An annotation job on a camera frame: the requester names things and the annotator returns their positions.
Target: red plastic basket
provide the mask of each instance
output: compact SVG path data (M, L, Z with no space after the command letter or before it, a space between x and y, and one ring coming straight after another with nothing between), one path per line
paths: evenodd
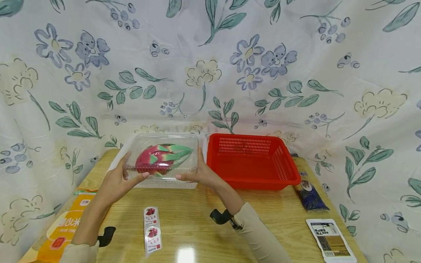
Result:
M207 164L236 189L278 191L301 181L287 147L274 136L212 134Z

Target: beige sleeve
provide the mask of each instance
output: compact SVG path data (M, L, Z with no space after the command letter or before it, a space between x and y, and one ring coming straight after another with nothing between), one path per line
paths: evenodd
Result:
M60 263L95 263L96 254L98 253L99 241L96 242L95 246L90 247L89 245L73 245L69 244L64 249L63 255L61 256Z
M253 255L259 263L292 263L285 249L269 231L249 203L245 203L234 216L242 229L236 232L247 240Z

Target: table surface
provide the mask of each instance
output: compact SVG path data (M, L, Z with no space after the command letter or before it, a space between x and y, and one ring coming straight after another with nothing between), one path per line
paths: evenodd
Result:
M117 152L117 149L108 150L79 187L97 190ZM306 212L292 186L282 191L238 190L238 193L257 211L261 220L284 246L293 262L324 262L316 240L306 224L306 219L332 218L345 236L358 263L366 263L367 260L351 237L334 205L320 184L315 183L317 179L309 178L309 181L314 183L331 211ZM69 208L70 202L71 200L58 215ZM143 209L147 206L156 206L159 209L163 248L146 259ZM114 226L116 232L111 243L99 249L97 262L256 262L247 243L232 230L229 223L217 225L212 221L209 214L215 208L220 212L225 210L219 198L202 186L194 190L134 188L108 211L100 233L103 233L107 226Z

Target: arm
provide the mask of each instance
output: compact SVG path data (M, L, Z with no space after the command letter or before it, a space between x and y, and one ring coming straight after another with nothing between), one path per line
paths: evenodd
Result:
M203 159L199 148L199 169L194 174L177 175L182 181L193 181L212 189L242 229L236 232L248 243L254 257L259 263L292 263L276 237L269 231L249 203L245 203L239 194L216 173Z
M117 168L105 175L101 187L83 212L72 243L64 249L60 263L94 263L96 261L99 248L98 232L108 208L136 184L149 177L149 173L143 173L130 181L125 180L123 165L127 158L128 154L120 160Z

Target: plastic container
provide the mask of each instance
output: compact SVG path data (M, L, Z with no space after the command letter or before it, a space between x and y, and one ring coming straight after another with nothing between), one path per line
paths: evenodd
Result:
M125 163L128 179L149 172L147 181L178 181L175 176L197 171L195 135L142 133L131 144Z
M207 164L235 189L282 190L301 181L287 147L273 136L212 134Z

